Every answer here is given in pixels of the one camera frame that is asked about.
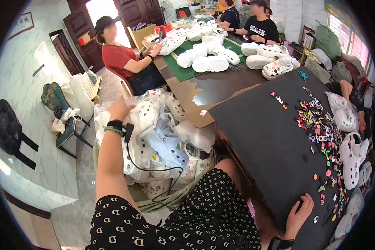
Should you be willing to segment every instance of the marble floor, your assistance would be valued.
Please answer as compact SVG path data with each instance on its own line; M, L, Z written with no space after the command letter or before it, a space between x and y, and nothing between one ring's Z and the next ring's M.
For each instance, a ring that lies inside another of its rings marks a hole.
M120 78L106 68L96 73L101 76L98 104L109 107L118 97L125 94ZM93 118L90 127L82 132L90 144L95 139ZM57 240L62 250L84 250L90 244L90 224L96 203L96 174L93 165L93 150L80 140L76 144L76 181L79 200L51 211L51 220ZM147 222L157 224L161 218L167 218L170 212L164 209L145 215Z

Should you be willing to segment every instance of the red container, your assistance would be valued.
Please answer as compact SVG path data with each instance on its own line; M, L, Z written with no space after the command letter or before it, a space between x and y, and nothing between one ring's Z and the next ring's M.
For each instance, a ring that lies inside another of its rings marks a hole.
M158 32L160 31L160 27L163 27L164 28L164 31L166 34L168 31L172 30L172 25L170 23L168 24L164 24L164 25L161 25L161 26L157 26L154 30L155 32L158 34Z

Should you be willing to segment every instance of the letter print fabric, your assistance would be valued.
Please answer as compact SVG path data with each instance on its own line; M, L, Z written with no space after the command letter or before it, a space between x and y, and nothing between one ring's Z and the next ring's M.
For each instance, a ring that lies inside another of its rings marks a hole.
M90 236L85 250L261 248L246 202L230 177L216 168L205 174L162 227L147 223L119 196L101 198Z

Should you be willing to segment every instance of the doorway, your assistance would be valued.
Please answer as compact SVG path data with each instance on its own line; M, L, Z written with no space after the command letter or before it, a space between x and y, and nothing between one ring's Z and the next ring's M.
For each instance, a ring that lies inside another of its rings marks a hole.
M67 67L68 71L71 75L76 75L78 73L83 73L85 70L78 61L73 52L70 44L65 37L63 30L56 30L52 33L49 33L51 42L53 43L55 50L57 51L58 55L60 56L61 60Z
M94 26L102 16L110 16L113 19L118 16L118 10L113 0L90 0L86 3L86 8ZM132 48L122 22L118 21L115 25L118 31L115 41L125 47Z

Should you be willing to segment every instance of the red t-shirt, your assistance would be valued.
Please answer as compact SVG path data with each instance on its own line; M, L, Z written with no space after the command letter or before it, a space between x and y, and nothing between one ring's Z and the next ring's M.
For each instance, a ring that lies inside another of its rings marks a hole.
M103 46L103 52L101 53L103 62L106 67L111 68L118 74L127 78L133 75L129 70L124 69L125 65L130 59L138 62L133 49L124 46L106 45Z

